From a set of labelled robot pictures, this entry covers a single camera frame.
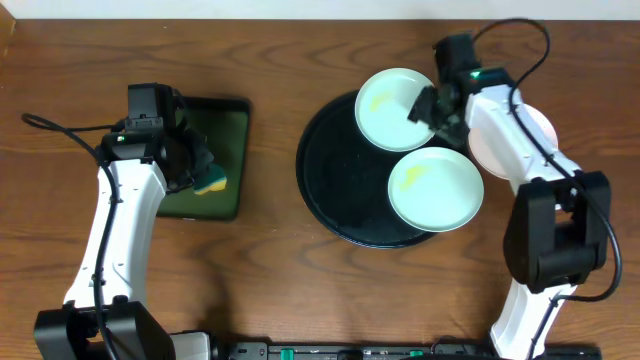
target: yellow stain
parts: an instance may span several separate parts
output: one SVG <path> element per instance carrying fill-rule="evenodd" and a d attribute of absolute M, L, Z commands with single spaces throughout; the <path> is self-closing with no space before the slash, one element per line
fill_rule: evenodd
<path fill-rule="evenodd" d="M 407 191 L 413 184 L 420 179 L 421 176 L 429 171 L 429 167 L 426 165 L 416 165 L 407 170 L 406 180 L 400 184 L 400 190 Z"/>
<path fill-rule="evenodd" d="M 376 95 L 373 97 L 373 101 L 371 102 L 371 106 L 369 107 L 369 110 L 371 110 L 371 112 L 376 112 L 378 111 L 378 108 L 380 108 L 380 105 L 382 105 L 382 103 L 389 100 L 391 100 L 390 92 L 385 92 L 385 93 Z"/>
<path fill-rule="evenodd" d="M 209 186 L 202 188 L 202 189 L 198 189 L 198 190 L 193 190 L 194 193 L 196 193 L 196 195 L 203 195 L 208 193 L 209 191 L 221 191 L 224 190 L 227 187 L 227 178 L 222 178 L 212 184 L 209 184 Z"/>

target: round black tray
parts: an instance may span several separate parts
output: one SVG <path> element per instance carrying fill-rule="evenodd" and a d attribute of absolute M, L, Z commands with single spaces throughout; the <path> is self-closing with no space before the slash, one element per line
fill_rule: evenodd
<path fill-rule="evenodd" d="M 435 233 L 405 223 L 387 195 L 391 170 L 408 152 L 382 150 L 362 135 L 357 94 L 333 100 L 305 129 L 296 156 L 300 193 L 318 221 L 348 241 L 376 248 L 418 244 Z M 428 146 L 451 148 L 436 137 Z"/>

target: sponge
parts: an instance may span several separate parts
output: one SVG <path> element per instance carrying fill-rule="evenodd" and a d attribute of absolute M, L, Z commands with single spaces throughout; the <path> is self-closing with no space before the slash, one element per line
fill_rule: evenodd
<path fill-rule="evenodd" d="M 193 192 L 203 195 L 209 191 L 224 190 L 227 186 L 227 177 L 219 165 L 209 164 L 207 170 L 200 174 L 193 183 Z"/>

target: food residue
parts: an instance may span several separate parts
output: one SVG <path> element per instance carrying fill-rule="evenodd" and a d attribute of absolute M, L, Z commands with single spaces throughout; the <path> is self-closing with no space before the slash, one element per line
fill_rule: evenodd
<path fill-rule="evenodd" d="M 429 171 L 429 167 L 426 165 L 412 166 L 407 170 L 407 178 L 402 184 L 400 184 L 400 190 L 407 191 L 413 184 L 420 179 L 421 176 Z"/>
<path fill-rule="evenodd" d="M 378 94 L 373 97 L 373 101 L 371 102 L 369 110 L 371 110 L 371 112 L 376 112 L 378 111 L 378 108 L 380 107 L 380 105 L 382 105 L 382 103 L 389 100 L 391 100 L 391 93 L 389 91 Z"/>

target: wooden table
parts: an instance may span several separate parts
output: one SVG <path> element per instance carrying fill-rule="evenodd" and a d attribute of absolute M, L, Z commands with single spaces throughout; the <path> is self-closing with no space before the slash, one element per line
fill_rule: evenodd
<path fill-rule="evenodd" d="M 484 173 L 486 198 L 462 229 L 419 246 L 374 250 L 320 225 L 298 192 L 298 140 L 324 104 L 375 72 L 436 79 L 431 45 L 483 22 L 19 21 L 0 75 L 0 358 L 36 359 L 39 310 L 61 306 L 84 254 L 97 168 L 61 134 L 20 122 L 29 111 L 67 126 L 126 115 L 127 85 L 253 102 L 242 202 L 231 223 L 158 219 L 148 307 L 167 331 L 212 330 L 273 341 L 431 343 L 480 338 L 510 276 L 502 237 L 513 195 Z M 551 342 L 595 343 L 606 359 L 640 353 L 640 24 L 550 22 L 549 61 L 523 86 L 565 153 L 602 170 L 625 260 L 610 300 L 569 304 Z M 485 65 L 514 77 L 543 49 L 514 27 L 483 38 Z M 83 135 L 97 144 L 102 134 Z M 612 263 L 578 290 L 594 294 Z"/>

